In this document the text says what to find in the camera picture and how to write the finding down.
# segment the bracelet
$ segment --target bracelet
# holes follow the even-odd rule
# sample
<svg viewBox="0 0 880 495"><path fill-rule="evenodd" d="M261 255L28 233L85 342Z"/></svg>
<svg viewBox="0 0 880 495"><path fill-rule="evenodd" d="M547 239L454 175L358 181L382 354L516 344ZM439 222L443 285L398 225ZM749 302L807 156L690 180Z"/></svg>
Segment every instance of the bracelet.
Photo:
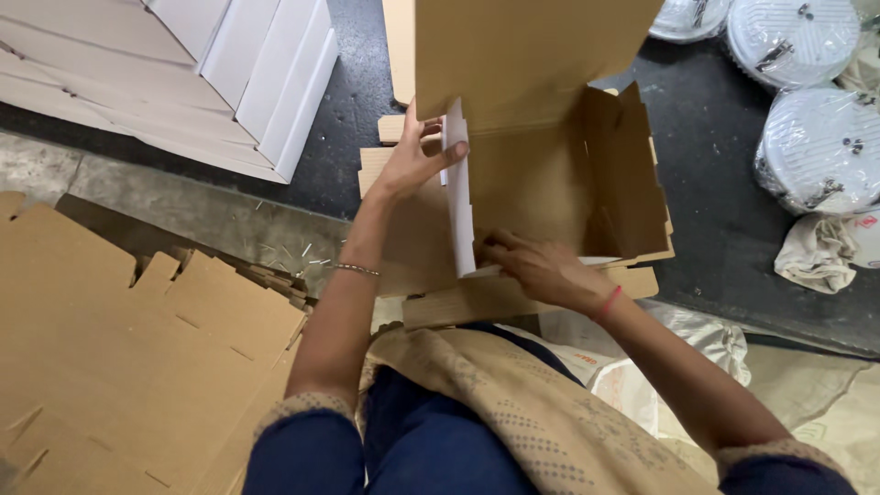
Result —
<svg viewBox="0 0 880 495"><path fill-rule="evenodd" d="M620 296L621 292L623 292L623 287L618 285L617 289L614 289L614 292L611 293L611 297L609 297L608 300L605 302L605 305L602 306L602 311L599 312L596 318L593 318L594 322L599 323L599 320L601 320L605 317L606 314L608 314L608 311L611 310L611 304L613 304L614 301Z"/></svg>
<svg viewBox="0 0 880 495"><path fill-rule="evenodd" d="M367 270L364 267L360 267L360 266L347 265L344 263L336 263L336 265L334 267L341 268L343 270L360 271L361 273L367 273L370 275L375 275L376 277L382 277L382 274L380 274L379 272L373 271L373 270Z"/></svg>

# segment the red thread bracelet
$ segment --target red thread bracelet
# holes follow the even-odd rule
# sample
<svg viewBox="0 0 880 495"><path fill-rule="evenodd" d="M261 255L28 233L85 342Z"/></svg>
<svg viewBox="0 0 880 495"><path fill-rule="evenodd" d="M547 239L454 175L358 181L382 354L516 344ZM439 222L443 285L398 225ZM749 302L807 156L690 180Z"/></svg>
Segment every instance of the red thread bracelet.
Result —
<svg viewBox="0 0 880 495"><path fill-rule="evenodd" d="M623 287L618 285L617 289L614 289L614 292L611 293L611 297L609 297L608 300L605 302L605 305L602 306L602 311L599 312L596 318L593 318L594 322L599 323L599 320L601 320L603 317L605 317L606 314L608 314L608 311L611 309L611 304L613 304L618 296L620 296L621 292L623 292Z"/></svg>

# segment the cloth rag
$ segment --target cloth rag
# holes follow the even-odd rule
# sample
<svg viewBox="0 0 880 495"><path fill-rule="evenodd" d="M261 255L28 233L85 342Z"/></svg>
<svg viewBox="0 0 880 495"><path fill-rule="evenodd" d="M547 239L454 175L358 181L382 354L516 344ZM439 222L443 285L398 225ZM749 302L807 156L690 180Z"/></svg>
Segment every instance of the cloth rag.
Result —
<svg viewBox="0 0 880 495"><path fill-rule="evenodd" d="M840 218L807 215L788 231L774 268L795 284L836 294L855 278L848 264L857 250L858 244Z"/></svg>

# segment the person's left hand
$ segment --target person's left hand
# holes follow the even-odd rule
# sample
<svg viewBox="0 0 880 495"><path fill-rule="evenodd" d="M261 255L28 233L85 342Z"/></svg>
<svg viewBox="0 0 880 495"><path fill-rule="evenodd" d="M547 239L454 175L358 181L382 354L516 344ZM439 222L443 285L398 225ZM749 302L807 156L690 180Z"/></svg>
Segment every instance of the person's left hand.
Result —
<svg viewBox="0 0 880 495"><path fill-rule="evenodd" d="M426 122L415 119L415 97L407 108L407 119L403 125L400 143L369 193L379 193L397 201L411 196L434 175L441 170L461 161L468 153L467 143L460 141L438 153L428 157L422 150L421 140L425 136L436 134L443 129L443 117Z"/></svg>

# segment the red logo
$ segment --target red logo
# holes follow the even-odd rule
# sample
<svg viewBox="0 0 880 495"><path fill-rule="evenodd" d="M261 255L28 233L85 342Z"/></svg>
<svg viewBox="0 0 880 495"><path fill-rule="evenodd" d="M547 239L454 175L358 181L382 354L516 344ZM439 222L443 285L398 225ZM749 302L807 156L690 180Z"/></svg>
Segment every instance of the red logo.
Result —
<svg viewBox="0 0 880 495"><path fill-rule="evenodd" d="M870 229L871 226L873 226L875 223L877 223L877 219L872 217L871 215L868 215L867 217L862 218L858 221L858 225L861 225L866 229Z"/></svg>

